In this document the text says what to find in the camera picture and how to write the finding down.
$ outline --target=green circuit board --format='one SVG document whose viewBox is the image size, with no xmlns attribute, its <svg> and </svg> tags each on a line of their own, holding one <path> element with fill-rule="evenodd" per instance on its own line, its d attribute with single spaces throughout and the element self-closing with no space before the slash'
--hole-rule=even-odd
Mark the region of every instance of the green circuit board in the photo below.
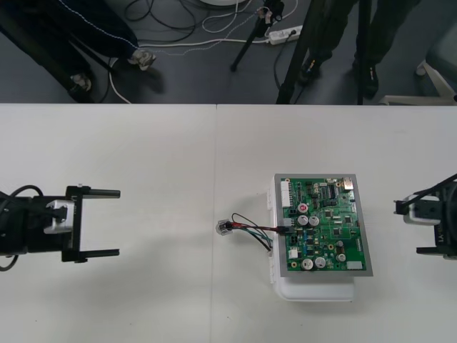
<svg viewBox="0 0 457 343">
<path fill-rule="evenodd" d="M 289 271 L 366 270 L 351 178 L 281 179 L 281 186 L 290 203 L 284 224 L 293 227 L 285 237 Z"/>
</svg>

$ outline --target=floor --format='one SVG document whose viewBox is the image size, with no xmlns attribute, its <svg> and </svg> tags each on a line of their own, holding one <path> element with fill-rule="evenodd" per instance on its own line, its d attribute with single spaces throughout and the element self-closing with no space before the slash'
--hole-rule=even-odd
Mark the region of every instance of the floor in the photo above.
<svg viewBox="0 0 457 343">
<path fill-rule="evenodd" d="M 295 0 L 283 0 L 289 12 Z M 123 15 L 127 0 L 107 0 L 114 11 Z M 246 14 L 240 14 L 236 24 L 243 23 L 260 6 L 253 1 Z M 295 13 L 275 25 L 275 29 L 285 29 L 303 23 L 309 0 L 299 0 Z M 130 16 L 140 14 L 146 8 L 140 1 L 129 12 Z M 193 9 L 197 19 L 205 17 L 204 10 Z M 169 24 L 184 26 L 191 24 L 189 15 L 180 7 L 177 0 L 155 0 L 154 13 Z M 433 41 L 451 23 L 457 13 L 455 0 L 422 0 L 401 27 L 395 43 L 383 62 L 378 66 L 380 89 L 374 99 L 367 104 L 376 104 L 387 94 L 390 95 L 433 95 L 430 84 L 419 81 L 413 72 L 423 60 Z M 351 73 L 351 63 L 355 49 L 357 32 L 357 6 L 350 14 L 349 24 L 335 50 L 333 58 L 322 68 L 321 78 L 308 87 L 299 104 L 355 104 L 356 85 Z M 253 28 L 254 18 L 250 18 L 230 35 L 232 39 L 246 39 Z M 216 23 L 214 28 L 224 26 Z M 140 39 L 175 39 L 182 34 L 164 31 L 164 27 L 153 19 L 131 23 Z M 220 34 L 208 34 L 201 29 L 185 40 L 193 43 L 215 38 L 224 38 L 230 30 Z M 295 44 L 288 44 L 278 64 L 279 78 L 287 71 Z M 155 69 L 143 73 L 129 65 L 119 63 L 114 82 L 117 89 L 133 103 L 165 104 L 274 104 L 277 89 L 273 80 L 273 61 L 281 46 L 253 45 L 240 63 L 238 71 L 229 70 L 231 62 L 241 49 L 240 43 L 224 42 L 208 50 L 190 51 L 185 56 L 167 56 L 158 52 Z M 182 53 L 188 47 L 151 48 L 166 50 L 168 53 Z M 0 36 L 0 102 L 6 103 L 72 103 L 65 90 L 47 72 L 17 49 L 4 36 Z M 97 79 L 93 98 L 100 99 L 107 86 L 106 71 L 92 63 Z M 105 103 L 121 103 L 112 90 Z"/>
</svg>

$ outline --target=shoe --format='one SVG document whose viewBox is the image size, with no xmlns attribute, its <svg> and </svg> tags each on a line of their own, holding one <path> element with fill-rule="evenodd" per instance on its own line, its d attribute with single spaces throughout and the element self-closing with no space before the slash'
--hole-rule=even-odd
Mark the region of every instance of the shoe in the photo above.
<svg viewBox="0 0 457 343">
<path fill-rule="evenodd" d="M 355 60 L 352 63 L 352 67 L 356 72 L 356 77 L 358 76 L 358 68 L 360 64 L 358 60 Z M 376 73 L 376 66 L 374 64 L 368 65 L 363 71 L 363 97 L 367 99 L 372 99 L 379 90 L 379 80 L 378 74 Z"/>
<path fill-rule="evenodd" d="M 78 84 L 84 91 L 90 91 L 92 89 L 92 81 L 85 73 L 73 75 L 71 80 L 75 84 Z"/>
<path fill-rule="evenodd" d="M 156 56 L 153 53 L 143 49 L 135 50 L 131 58 L 127 59 L 130 64 L 138 64 L 142 71 L 148 70 L 155 60 Z"/>
<path fill-rule="evenodd" d="M 298 83 L 302 86 L 306 86 L 313 80 L 317 79 L 321 74 L 321 65 L 322 62 L 309 57 L 303 66 L 301 66 L 300 73 L 298 74 Z"/>
</svg>

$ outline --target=electrical outlet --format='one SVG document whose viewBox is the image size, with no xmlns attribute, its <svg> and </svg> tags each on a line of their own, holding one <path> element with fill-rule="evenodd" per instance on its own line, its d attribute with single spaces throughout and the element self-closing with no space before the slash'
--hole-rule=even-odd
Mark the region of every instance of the electrical outlet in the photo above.
<svg viewBox="0 0 457 343">
<path fill-rule="evenodd" d="M 280 30 L 280 31 L 272 31 L 272 32 L 270 32 L 268 34 L 268 40 L 269 40 L 271 45 L 282 44 L 287 40 L 287 37 L 289 36 L 289 34 L 291 34 L 291 32 L 293 30 L 295 30 L 296 33 L 293 34 L 291 36 L 291 38 L 288 39 L 288 41 L 295 41 L 300 36 L 300 32 L 301 32 L 301 28 L 302 27 L 303 26 L 300 25 L 300 26 L 296 26 L 296 27 L 291 27 L 290 29 L 284 29 L 284 30 Z"/>
</svg>

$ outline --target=electrolytic capacitor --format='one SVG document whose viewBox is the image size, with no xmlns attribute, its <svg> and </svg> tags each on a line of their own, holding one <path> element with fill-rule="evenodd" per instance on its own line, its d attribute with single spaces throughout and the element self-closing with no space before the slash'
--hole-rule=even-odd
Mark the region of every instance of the electrolytic capacitor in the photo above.
<svg viewBox="0 0 457 343">
<path fill-rule="evenodd" d="M 312 270 L 314 266 L 314 263 L 311 259 L 304 259 L 301 262 L 301 267 L 305 270 Z"/>
<path fill-rule="evenodd" d="M 307 216 L 300 216 L 299 218 L 297 218 L 297 222 L 298 224 L 300 224 L 301 226 L 306 226 L 308 225 L 308 217 Z"/>
<path fill-rule="evenodd" d="M 312 216 L 312 217 L 309 217 L 309 224 L 312 226 L 312 227 L 317 227 L 319 225 L 321 221 L 319 220 L 318 217 L 316 216 Z"/>
<path fill-rule="evenodd" d="M 324 268 L 326 266 L 326 259 L 324 259 L 323 257 L 318 257 L 317 259 L 314 260 L 314 264 L 319 269 Z"/>
<path fill-rule="evenodd" d="M 339 254 L 336 256 L 336 261 L 338 261 L 338 262 L 344 262 L 345 260 L 346 260 L 345 254 Z"/>
<path fill-rule="evenodd" d="M 308 211 L 308 205 L 303 203 L 299 204 L 299 206 L 297 207 L 297 211 L 299 213 L 305 214 Z"/>
</svg>

